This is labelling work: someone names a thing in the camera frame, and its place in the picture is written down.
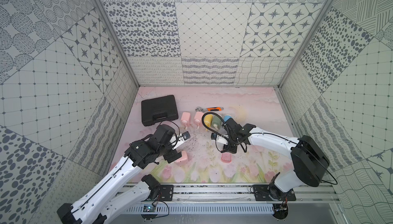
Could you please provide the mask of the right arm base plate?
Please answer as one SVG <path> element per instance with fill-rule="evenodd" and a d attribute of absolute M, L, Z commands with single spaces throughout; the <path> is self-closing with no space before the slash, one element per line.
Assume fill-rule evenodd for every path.
<path fill-rule="evenodd" d="M 269 185 L 252 185 L 250 188 L 252 194 L 254 194 L 256 201 L 296 201 L 294 190 L 291 189 L 284 193 L 272 193 Z"/>

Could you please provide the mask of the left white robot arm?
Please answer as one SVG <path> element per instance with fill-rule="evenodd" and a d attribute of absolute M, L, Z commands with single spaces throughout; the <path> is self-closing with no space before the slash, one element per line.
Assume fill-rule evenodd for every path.
<path fill-rule="evenodd" d="M 176 149 L 190 139 L 190 133 L 176 134 L 161 124 L 153 134 L 134 141 L 117 165 L 86 195 L 76 202 L 65 203 L 57 210 L 63 224 L 108 224 L 126 209 L 144 200 L 159 200 L 161 184 L 151 175 L 145 175 L 137 185 L 121 195 L 119 190 L 146 166 L 163 157 L 167 163 L 181 158 Z"/>

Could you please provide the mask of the blue pencil sharpener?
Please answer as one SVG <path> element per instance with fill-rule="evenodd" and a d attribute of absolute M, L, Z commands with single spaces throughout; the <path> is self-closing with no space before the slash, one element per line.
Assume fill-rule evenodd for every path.
<path fill-rule="evenodd" d="M 231 115 L 225 115 L 224 116 L 224 122 L 227 122 L 229 119 L 231 119 L 232 116 Z"/>

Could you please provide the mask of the pink transparent tray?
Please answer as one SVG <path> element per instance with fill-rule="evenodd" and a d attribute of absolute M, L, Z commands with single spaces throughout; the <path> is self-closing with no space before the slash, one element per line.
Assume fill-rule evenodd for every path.
<path fill-rule="evenodd" d="M 228 152 L 222 153 L 221 161 L 223 163 L 231 163 L 231 161 L 232 161 L 232 154 L 228 153 Z"/>

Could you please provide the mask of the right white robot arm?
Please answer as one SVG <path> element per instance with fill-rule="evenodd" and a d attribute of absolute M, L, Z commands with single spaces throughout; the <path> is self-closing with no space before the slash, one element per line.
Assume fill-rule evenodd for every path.
<path fill-rule="evenodd" d="M 291 159 L 293 169 L 277 173 L 268 185 L 268 192 L 273 199 L 282 198 L 300 185 L 318 187 L 330 165 L 327 156 L 309 136 L 285 137 L 252 124 L 242 126 L 232 118 L 224 122 L 223 129 L 227 135 L 218 138 L 227 142 L 224 149 L 233 154 L 238 146 L 252 145 L 267 148 Z"/>

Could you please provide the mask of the pink pencil sharpener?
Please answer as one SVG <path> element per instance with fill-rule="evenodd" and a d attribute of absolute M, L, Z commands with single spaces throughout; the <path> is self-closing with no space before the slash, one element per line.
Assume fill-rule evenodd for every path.
<path fill-rule="evenodd" d="M 189 161 L 188 154 L 186 151 L 181 151 L 181 157 L 175 161 L 177 165 L 185 165 Z"/>
<path fill-rule="evenodd" d="M 204 115 L 204 113 L 203 113 L 202 111 L 197 111 L 197 112 L 195 113 L 195 116 L 194 116 L 193 121 L 194 121 L 194 124 L 196 125 L 196 128 L 197 128 L 197 129 L 199 129 L 199 128 L 202 126 L 202 123 L 203 123 L 203 115 Z"/>
<path fill-rule="evenodd" d="M 190 126 L 190 120 L 191 120 L 191 113 L 187 111 L 183 112 L 181 116 L 181 124 L 185 129 L 187 129 Z"/>

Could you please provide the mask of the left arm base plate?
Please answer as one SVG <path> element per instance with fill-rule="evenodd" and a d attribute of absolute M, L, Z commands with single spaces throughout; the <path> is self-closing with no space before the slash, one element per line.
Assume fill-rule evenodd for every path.
<path fill-rule="evenodd" d="M 152 191 L 152 200 L 172 201 L 174 185 L 160 185 Z"/>

